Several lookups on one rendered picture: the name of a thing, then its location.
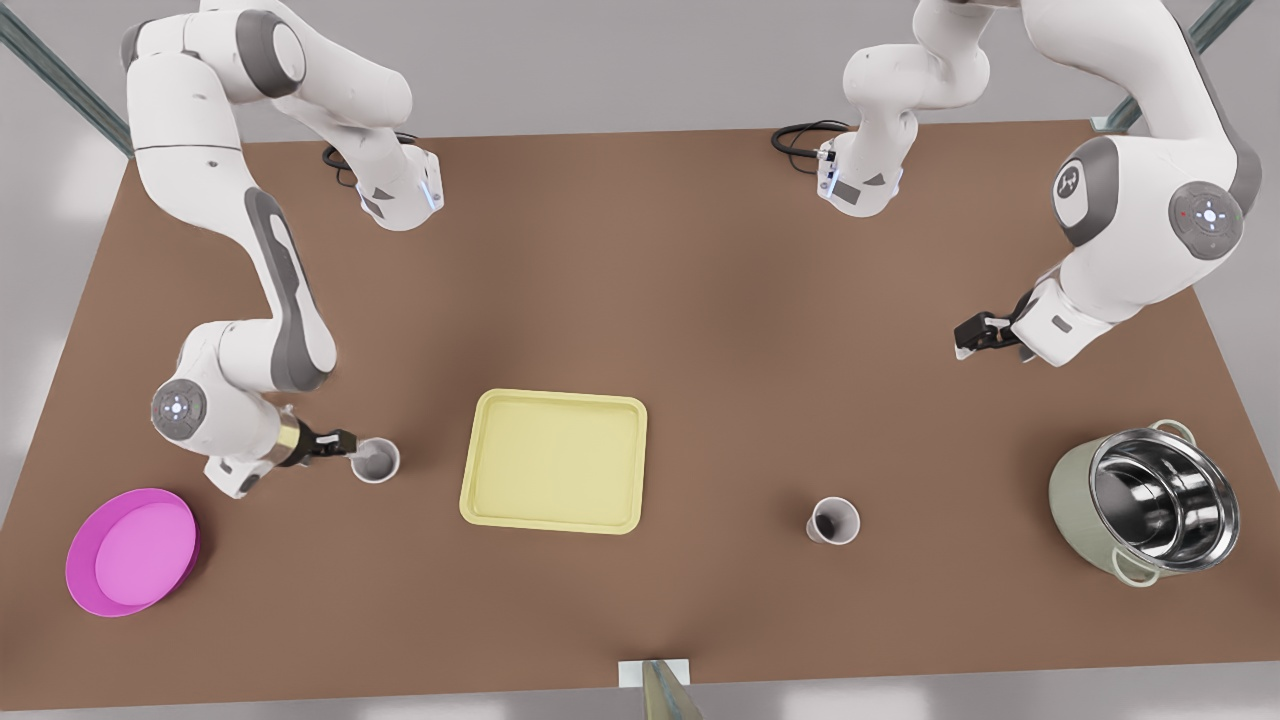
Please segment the white IKEA cup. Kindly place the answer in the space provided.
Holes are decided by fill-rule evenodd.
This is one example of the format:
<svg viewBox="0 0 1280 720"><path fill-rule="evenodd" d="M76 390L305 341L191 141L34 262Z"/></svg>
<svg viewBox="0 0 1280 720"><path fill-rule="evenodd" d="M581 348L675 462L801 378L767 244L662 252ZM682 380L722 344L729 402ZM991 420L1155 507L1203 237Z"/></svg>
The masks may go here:
<svg viewBox="0 0 1280 720"><path fill-rule="evenodd" d="M846 498L827 497L818 501L805 524L809 541L819 544L844 546L858 538L861 515Z"/></svg>
<svg viewBox="0 0 1280 720"><path fill-rule="evenodd" d="M389 480L401 466L401 452L385 438L366 438L348 455L352 473L366 484Z"/></svg>

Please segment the yellow rectangular tray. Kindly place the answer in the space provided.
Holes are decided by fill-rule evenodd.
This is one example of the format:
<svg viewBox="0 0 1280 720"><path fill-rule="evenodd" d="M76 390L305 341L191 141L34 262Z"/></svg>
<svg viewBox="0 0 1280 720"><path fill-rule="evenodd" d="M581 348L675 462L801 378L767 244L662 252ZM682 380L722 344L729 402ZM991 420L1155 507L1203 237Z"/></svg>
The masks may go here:
<svg viewBox="0 0 1280 720"><path fill-rule="evenodd" d="M460 492L477 527L625 536L643 512L648 411L636 398L489 389Z"/></svg>

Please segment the pink round plate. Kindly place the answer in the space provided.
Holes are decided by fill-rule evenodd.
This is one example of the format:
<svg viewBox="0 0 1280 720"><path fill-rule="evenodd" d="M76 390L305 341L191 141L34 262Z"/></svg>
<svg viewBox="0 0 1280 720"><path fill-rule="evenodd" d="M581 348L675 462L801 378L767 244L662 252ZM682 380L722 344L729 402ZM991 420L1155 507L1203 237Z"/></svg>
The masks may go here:
<svg viewBox="0 0 1280 720"><path fill-rule="evenodd" d="M189 505L166 489L128 491L102 503L70 542L65 583L99 618L124 618L165 600L195 570L201 533Z"/></svg>

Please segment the green steel pot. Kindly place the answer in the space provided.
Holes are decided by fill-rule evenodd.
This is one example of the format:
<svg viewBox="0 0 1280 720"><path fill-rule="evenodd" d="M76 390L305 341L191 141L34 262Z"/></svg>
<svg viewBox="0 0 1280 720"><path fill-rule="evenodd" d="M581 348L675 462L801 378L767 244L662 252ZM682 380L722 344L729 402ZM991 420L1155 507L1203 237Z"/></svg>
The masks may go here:
<svg viewBox="0 0 1280 720"><path fill-rule="evenodd" d="M1070 547L1130 588L1217 566L1242 530L1226 477L1172 419L1068 451L1050 475L1048 502Z"/></svg>

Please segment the silver frame post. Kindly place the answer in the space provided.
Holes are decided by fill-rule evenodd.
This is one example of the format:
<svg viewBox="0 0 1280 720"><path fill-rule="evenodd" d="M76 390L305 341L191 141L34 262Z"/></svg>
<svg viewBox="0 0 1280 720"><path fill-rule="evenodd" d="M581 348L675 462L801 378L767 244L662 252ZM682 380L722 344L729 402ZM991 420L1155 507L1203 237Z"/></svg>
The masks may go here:
<svg viewBox="0 0 1280 720"><path fill-rule="evenodd" d="M1212 0L1188 29L1196 53L1203 55L1253 3L1254 0ZM1117 133L1126 133L1143 117L1143 110L1133 96L1125 96L1106 117L1111 117L1121 129Z"/></svg>
<svg viewBox="0 0 1280 720"><path fill-rule="evenodd" d="M129 126L3 0L0 0L0 44L114 147L127 158L133 158Z"/></svg>
<svg viewBox="0 0 1280 720"><path fill-rule="evenodd" d="M645 720L705 720L664 660L641 661Z"/></svg>

